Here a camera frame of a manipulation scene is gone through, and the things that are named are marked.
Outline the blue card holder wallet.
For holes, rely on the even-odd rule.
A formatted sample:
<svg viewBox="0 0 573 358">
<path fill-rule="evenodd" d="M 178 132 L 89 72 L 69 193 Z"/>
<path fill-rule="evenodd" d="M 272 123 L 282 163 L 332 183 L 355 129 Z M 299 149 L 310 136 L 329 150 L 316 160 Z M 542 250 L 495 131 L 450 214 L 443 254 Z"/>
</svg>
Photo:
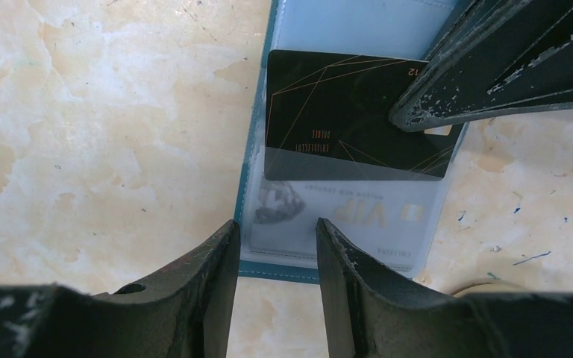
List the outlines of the blue card holder wallet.
<svg viewBox="0 0 573 358">
<path fill-rule="evenodd" d="M 274 1 L 271 5 L 260 77 L 242 164 L 235 217 L 241 225 L 243 277 L 318 283 L 315 254 L 261 251 L 251 245 L 256 200 L 267 181 L 426 181 L 426 180 L 269 180 L 263 173 L 266 132 L 266 80 L 269 52 L 275 49 L 421 60 L 460 1 Z M 423 269 L 449 188 L 445 177 L 427 220 L 420 249 L 409 262 L 381 261 L 406 277 Z"/>
</svg>

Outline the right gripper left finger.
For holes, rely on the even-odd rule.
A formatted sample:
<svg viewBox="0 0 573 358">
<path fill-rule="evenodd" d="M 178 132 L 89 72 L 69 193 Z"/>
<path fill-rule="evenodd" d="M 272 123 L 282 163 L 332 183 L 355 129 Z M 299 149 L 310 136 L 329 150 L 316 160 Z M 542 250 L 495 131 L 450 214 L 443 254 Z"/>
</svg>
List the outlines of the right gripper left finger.
<svg viewBox="0 0 573 358">
<path fill-rule="evenodd" d="M 225 357 L 239 225 L 117 292 L 0 286 L 0 357 Z"/>
</svg>

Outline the white card black stripe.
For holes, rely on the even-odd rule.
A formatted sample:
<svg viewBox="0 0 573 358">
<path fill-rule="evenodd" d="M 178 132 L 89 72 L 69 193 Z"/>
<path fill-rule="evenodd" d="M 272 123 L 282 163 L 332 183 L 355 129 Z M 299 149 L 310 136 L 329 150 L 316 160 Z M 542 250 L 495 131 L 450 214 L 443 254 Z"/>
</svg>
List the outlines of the white card black stripe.
<svg viewBox="0 0 573 358">
<path fill-rule="evenodd" d="M 438 186 L 427 181 L 267 181 L 255 204 L 251 245 L 315 254 L 316 223 L 330 220 L 381 261 L 409 262 L 422 246 Z"/>
</svg>

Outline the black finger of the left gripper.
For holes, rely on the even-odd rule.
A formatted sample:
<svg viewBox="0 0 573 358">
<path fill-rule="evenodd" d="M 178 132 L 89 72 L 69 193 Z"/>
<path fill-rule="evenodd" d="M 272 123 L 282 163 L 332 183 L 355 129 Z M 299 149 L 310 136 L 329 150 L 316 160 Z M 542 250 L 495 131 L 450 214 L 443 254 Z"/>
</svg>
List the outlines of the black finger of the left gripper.
<svg viewBox="0 0 573 358">
<path fill-rule="evenodd" d="M 389 112 L 416 132 L 573 109 L 573 1 L 460 1 Z"/>
</svg>

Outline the beige oval card tray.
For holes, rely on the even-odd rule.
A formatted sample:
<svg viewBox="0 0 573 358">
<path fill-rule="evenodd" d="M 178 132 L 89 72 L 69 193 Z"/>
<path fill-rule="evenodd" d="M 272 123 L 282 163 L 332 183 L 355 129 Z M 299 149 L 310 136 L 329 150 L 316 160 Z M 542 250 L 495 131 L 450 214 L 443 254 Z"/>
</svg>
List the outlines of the beige oval card tray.
<svg viewBox="0 0 573 358">
<path fill-rule="evenodd" d="M 476 280 L 463 283 L 451 290 L 450 295 L 462 297 L 472 293 L 490 293 L 490 292 L 526 292 L 529 288 L 511 283 L 504 280 Z"/>
</svg>

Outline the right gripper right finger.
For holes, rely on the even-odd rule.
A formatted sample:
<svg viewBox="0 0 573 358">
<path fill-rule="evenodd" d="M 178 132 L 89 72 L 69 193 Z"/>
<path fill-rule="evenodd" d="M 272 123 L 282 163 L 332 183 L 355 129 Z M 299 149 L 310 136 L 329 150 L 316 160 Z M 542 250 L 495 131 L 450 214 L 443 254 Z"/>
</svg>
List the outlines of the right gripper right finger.
<svg viewBox="0 0 573 358">
<path fill-rule="evenodd" d="M 387 268 L 327 219 L 316 248 L 331 357 L 573 357 L 573 292 L 455 298 Z"/>
</svg>

